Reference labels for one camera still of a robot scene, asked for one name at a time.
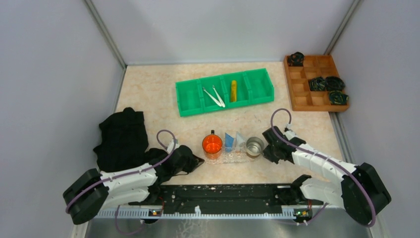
cable connector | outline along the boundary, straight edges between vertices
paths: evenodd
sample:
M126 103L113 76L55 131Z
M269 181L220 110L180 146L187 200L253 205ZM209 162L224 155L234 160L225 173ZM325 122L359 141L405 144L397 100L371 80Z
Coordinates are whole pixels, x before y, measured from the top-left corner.
M291 123L285 124L285 126L284 126L284 132L286 132L288 130L292 130L291 128L292 128L292 124Z
M174 145L175 145L175 149L178 149L179 148L180 145L179 145L179 142L178 142L177 139L175 139L175 142L174 142L173 139L171 140L171 142L169 143L168 147L166 148L166 151L168 153L171 152L172 149L173 149L173 147L174 147Z

gray wall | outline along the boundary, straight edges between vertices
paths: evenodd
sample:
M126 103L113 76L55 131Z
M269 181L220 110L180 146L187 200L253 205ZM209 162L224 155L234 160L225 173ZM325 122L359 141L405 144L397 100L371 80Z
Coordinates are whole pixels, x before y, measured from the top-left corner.
M0 3L0 237L68 237L122 69L81 0Z
M375 166L393 201L395 237L419 237L420 2L364 1L333 51L350 108L340 114L356 160Z
M350 0L94 0L127 64L323 54Z

wooden tray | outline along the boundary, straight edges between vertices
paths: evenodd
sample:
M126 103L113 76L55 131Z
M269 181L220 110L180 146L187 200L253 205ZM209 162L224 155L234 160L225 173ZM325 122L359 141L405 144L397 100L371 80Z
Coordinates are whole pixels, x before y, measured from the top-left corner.
M346 105L331 105L327 91L309 90L308 82L313 78L339 77L332 56L305 56L303 67L288 66L288 57L284 58L283 64L294 111L344 112L349 108L349 102Z

yellow sponge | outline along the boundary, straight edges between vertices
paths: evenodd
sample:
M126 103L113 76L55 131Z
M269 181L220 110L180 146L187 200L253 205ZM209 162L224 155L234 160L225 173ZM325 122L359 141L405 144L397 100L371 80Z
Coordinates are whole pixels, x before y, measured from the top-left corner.
M230 85L230 102L236 102L236 80L232 80Z

green compartment tray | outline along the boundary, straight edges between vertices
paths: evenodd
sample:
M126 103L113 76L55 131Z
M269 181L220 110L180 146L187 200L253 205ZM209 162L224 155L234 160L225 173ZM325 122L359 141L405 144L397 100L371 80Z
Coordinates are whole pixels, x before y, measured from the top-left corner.
M236 80L236 102L230 102L230 85ZM222 108L203 91L203 87L217 99L212 89L224 101ZM274 101L274 87L265 68L198 78L175 83L178 109L181 117L244 107Z

